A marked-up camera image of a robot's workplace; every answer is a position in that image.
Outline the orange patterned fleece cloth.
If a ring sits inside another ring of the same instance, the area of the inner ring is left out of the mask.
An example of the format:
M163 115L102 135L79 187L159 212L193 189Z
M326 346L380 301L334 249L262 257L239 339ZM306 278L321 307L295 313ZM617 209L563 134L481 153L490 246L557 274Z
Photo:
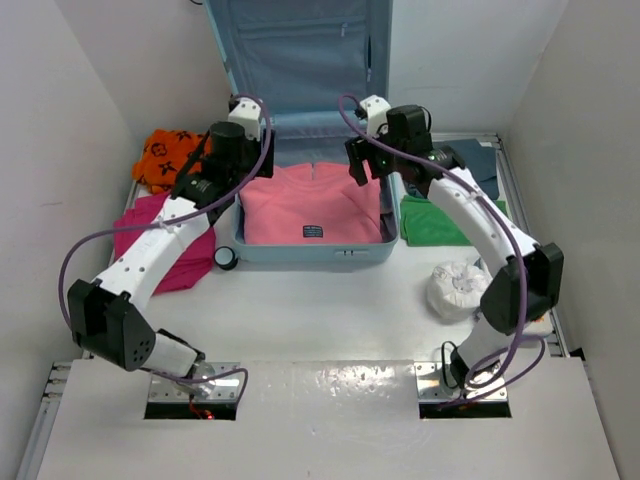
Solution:
M133 180L151 194L170 191L203 137L187 130L156 129L145 140L141 157L132 167Z

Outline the grey-blue garment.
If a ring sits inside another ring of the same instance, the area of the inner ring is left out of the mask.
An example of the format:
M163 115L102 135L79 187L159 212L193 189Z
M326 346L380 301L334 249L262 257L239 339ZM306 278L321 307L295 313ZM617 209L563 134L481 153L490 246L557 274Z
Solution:
M483 146L476 139L434 142L435 149L450 146L464 160L478 186L492 200L499 198L496 149L492 144Z

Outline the pink sweatshirt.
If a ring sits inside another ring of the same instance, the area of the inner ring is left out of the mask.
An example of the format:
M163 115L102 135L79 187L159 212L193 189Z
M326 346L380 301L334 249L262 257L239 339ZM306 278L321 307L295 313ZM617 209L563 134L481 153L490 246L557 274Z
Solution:
M374 244L382 241L380 181L363 186L337 163L276 167L240 194L249 245Z

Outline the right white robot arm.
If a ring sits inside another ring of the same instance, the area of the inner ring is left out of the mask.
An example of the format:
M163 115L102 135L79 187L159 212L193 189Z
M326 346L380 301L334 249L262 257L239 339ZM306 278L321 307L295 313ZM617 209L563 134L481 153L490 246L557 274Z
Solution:
M355 115L343 119L356 135L345 144L356 183L399 174L459 228L488 267L491 282L480 298L480 317L450 356L457 387L469 386L493 365L506 369L529 338L526 326L558 303L562 250L509 220L455 148L434 147L423 108L392 107L373 95L357 101Z

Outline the white first aid case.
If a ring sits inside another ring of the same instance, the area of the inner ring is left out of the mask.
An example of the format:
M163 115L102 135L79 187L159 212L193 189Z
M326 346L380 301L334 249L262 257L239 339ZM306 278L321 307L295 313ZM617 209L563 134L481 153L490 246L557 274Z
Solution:
M541 338L546 338L554 333L554 327L550 319L550 313L546 312L540 318L531 321L525 328L525 333Z

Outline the white plastic bag bundle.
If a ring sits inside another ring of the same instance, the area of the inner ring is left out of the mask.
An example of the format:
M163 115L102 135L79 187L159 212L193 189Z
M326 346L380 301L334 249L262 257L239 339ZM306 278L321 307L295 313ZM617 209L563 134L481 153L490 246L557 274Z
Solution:
M426 300L442 319L463 321L479 309L491 280L489 274L473 264L443 262L427 280Z

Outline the green towel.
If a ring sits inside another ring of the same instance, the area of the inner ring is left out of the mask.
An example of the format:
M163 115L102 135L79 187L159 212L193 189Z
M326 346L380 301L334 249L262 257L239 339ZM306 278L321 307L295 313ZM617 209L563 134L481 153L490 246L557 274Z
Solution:
M410 247L471 246L456 224L427 199L405 195L400 202L400 234Z

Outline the magenta cloth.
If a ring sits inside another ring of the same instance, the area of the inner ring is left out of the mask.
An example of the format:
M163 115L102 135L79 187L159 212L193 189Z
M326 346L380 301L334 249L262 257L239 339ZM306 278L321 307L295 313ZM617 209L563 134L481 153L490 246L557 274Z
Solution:
M114 263L99 274L103 288L131 294L136 304L151 296L187 290L213 267L216 237L206 215L168 222L197 210L193 201L169 194L143 196L114 223Z

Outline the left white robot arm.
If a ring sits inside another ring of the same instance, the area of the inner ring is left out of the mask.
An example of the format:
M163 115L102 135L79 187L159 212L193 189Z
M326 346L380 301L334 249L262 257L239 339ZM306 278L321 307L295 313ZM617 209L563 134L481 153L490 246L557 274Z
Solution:
M210 231L239 191L258 173L273 170L274 131L255 139L234 122L214 123L178 172L152 223L94 280L75 281L67 293L73 341L126 371L145 370L190 382L201 351L144 317L166 274L194 241Z

